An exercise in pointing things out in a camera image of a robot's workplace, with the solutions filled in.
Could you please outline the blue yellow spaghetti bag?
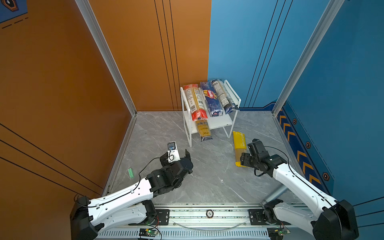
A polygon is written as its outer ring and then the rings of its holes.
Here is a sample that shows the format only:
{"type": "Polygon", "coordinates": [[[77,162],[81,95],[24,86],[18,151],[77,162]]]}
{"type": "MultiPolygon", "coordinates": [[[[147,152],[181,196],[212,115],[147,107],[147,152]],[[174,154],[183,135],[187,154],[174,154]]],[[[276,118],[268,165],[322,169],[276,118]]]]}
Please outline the blue yellow spaghetti bag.
{"type": "Polygon", "coordinates": [[[207,120],[195,121],[195,124],[200,135],[201,142],[213,139],[207,120]]]}

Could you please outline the clear white-label spaghetti bag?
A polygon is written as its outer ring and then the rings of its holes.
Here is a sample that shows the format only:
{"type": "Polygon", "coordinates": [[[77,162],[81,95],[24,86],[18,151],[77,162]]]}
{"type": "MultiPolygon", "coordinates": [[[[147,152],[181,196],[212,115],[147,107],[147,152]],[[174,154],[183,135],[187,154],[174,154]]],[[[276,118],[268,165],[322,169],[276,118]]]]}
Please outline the clear white-label spaghetti bag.
{"type": "Polygon", "coordinates": [[[235,104],[234,100],[230,96],[228,90],[226,89],[224,83],[220,79],[215,79],[211,81],[211,84],[216,91],[216,94],[219,98],[219,101],[224,108],[226,114],[231,113],[232,111],[237,111],[239,108],[235,104]]]}

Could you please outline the blue Barilla spaghetti bag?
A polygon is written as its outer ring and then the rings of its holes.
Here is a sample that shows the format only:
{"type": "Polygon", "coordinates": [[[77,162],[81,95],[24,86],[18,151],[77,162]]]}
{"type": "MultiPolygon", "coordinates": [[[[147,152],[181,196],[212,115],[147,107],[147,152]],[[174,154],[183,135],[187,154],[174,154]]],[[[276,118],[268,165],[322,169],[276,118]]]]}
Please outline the blue Barilla spaghetti bag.
{"type": "Polygon", "coordinates": [[[205,97],[206,105],[211,117],[223,116],[223,108],[211,82],[200,82],[200,87],[205,97]]]}

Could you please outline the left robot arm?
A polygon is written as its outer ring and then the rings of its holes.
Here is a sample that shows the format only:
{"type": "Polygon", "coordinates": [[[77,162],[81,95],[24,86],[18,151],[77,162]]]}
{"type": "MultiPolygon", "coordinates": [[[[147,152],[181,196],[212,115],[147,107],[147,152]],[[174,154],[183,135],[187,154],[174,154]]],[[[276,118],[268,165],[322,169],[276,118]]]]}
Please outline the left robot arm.
{"type": "Polygon", "coordinates": [[[123,190],[96,199],[77,198],[70,214],[71,238],[94,240],[115,227],[150,224],[157,215],[152,199],[179,188],[193,172],[188,151],[178,161],[169,162],[166,157],[160,157],[161,169],[123,190]]]}

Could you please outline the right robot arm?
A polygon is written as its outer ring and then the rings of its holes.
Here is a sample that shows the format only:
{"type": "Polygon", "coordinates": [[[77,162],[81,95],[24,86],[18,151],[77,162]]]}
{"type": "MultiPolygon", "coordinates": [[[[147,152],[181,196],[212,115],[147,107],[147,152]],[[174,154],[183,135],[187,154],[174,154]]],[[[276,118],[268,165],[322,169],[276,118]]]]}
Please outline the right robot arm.
{"type": "Polygon", "coordinates": [[[360,236],[354,207],[348,201],[338,201],[312,185],[291,167],[288,157],[271,156],[259,139],[253,139],[248,149],[240,158],[242,166],[279,181],[311,211],[273,199],[264,204],[268,223],[290,223],[317,240],[356,240],[360,236]]]}

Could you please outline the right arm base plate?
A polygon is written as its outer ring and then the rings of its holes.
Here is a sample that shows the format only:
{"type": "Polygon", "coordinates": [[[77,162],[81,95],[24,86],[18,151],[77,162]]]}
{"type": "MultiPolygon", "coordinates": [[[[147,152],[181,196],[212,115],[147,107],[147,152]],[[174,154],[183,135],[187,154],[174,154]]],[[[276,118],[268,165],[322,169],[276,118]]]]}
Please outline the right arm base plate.
{"type": "Polygon", "coordinates": [[[277,225],[281,224],[277,220],[268,221],[264,215],[264,210],[262,210],[262,209],[249,209],[248,214],[249,214],[250,224],[252,226],[256,226],[256,225],[277,226],[277,225]]]}

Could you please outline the red spaghetti bag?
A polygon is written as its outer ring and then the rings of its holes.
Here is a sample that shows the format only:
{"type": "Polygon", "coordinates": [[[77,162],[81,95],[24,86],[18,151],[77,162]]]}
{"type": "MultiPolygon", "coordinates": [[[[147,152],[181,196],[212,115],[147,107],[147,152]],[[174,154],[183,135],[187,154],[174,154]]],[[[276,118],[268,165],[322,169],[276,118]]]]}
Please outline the red spaghetti bag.
{"type": "Polygon", "coordinates": [[[203,98],[197,84],[183,86],[189,107],[191,109],[192,120],[207,120],[208,115],[204,107],[203,98]]]}

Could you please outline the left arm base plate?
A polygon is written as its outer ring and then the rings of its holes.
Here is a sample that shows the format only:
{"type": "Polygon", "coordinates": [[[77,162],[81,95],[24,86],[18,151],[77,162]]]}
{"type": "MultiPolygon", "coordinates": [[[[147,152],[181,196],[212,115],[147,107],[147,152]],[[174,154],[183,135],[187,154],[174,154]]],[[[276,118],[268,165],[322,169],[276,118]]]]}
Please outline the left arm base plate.
{"type": "Polygon", "coordinates": [[[170,220],[170,210],[169,209],[156,209],[156,214],[147,217],[144,220],[146,225],[151,226],[167,226],[170,220]]]}

